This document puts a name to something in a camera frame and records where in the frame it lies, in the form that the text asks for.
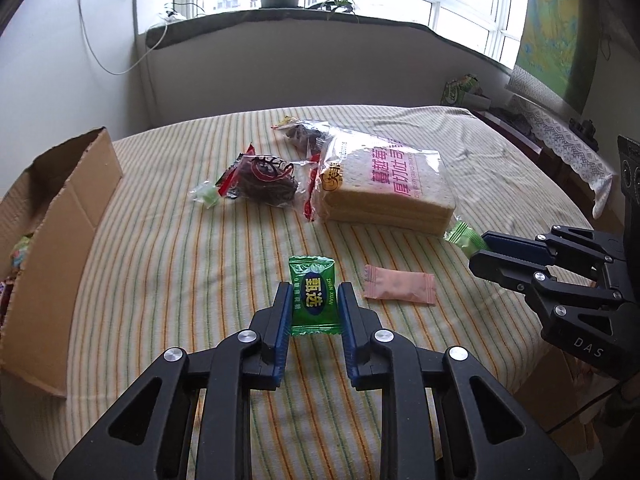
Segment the pink candy wrapper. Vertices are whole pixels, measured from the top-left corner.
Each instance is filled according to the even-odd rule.
[[[372,300],[403,300],[414,303],[436,303],[433,274],[364,267],[364,297]]]

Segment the windowsill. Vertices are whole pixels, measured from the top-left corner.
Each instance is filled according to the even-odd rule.
[[[482,60],[494,65],[507,74],[511,74],[511,70],[502,63],[485,56],[475,50],[472,50],[455,41],[447,40],[433,32],[426,25],[412,22],[396,22],[395,20],[385,20],[383,18],[372,18],[370,16],[355,16],[353,14],[345,14],[334,12],[329,16],[329,12],[325,10],[310,9],[252,9],[252,10],[235,10],[230,12],[220,12],[219,14],[210,14],[190,20],[170,23],[167,27],[166,34],[162,43],[156,47],[156,50],[182,43],[183,41],[197,38],[203,34],[209,34],[224,28],[234,27],[240,23],[247,22],[276,22],[280,20],[322,20],[327,19],[334,22],[354,23],[355,25],[387,25],[390,27],[411,27],[417,30],[423,30],[429,34],[433,34],[437,38],[451,46],[465,50],[466,52],[479,57]],[[146,32],[146,47],[153,47],[164,31],[164,27],[154,27]]]

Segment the white wall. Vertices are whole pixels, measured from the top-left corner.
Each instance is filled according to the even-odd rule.
[[[598,54],[598,62],[591,83],[591,91],[582,112],[583,119],[591,119],[596,127],[599,154],[612,167],[620,170],[618,136],[640,142],[640,61],[616,43],[611,43],[607,61]],[[609,206],[624,222],[625,200],[620,183],[609,197]]]
[[[503,105],[509,75],[430,32],[337,21],[243,23],[152,52],[159,123],[300,105],[440,102],[476,74]]]
[[[128,68],[132,0],[82,0],[104,66]],[[0,36],[0,195],[41,152],[96,126],[112,139],[150,127],[140,71],[104,72],[81,35],[77,0],[24,0]]]

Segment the white cable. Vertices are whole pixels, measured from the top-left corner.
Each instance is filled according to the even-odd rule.
[[[133,70],[135,67],[137,67],[138,64],[140,63],[140,61],[145,59],[145,57],[148,56],[148,54],[153,49],[155,49],[155,47],[157,47],[161,43],[162,40],[164,40],[164,37],[165,37],[166,32],[167,32],[167,29],[169,28],[168,23],[165,21],[164,22],[164,32],[162,33],[162,36],[160,36],[160,39],[158,40],[158,42],[154,46],[152,46],[149,50],[147,50],[139,60],[137,60],[133,65],[131,65],[129,68],[127,68],[124,72],[112,72],[108,68],[105,68],[105,66],[100,62],[100,60],[98,60],[98,57],[95,55],[95,52],[91,47],[91,43],[89,43],[89,37],[86,34],[86,27],[84,25],[84,16],[82,16],[82,0],[78,0],[78,12],[80,13],[80,23],[82,25],[82,36],[84,36],[84,41],[86,42],[86,46],[89,47],[89,52],[91,52],[92,56],[94,56],[95,62],[98,65],[100,65],[100,68],[103,69],[105,72],[111,74],[111,75],[124,75],[127,72],[130,72],[131,70]]]

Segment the blue oval label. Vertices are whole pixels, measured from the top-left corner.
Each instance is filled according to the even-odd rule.
[[[300,283],[300,303],[312,316],[324,310],[327,300],[326,283],[317,272],[308,272]]]

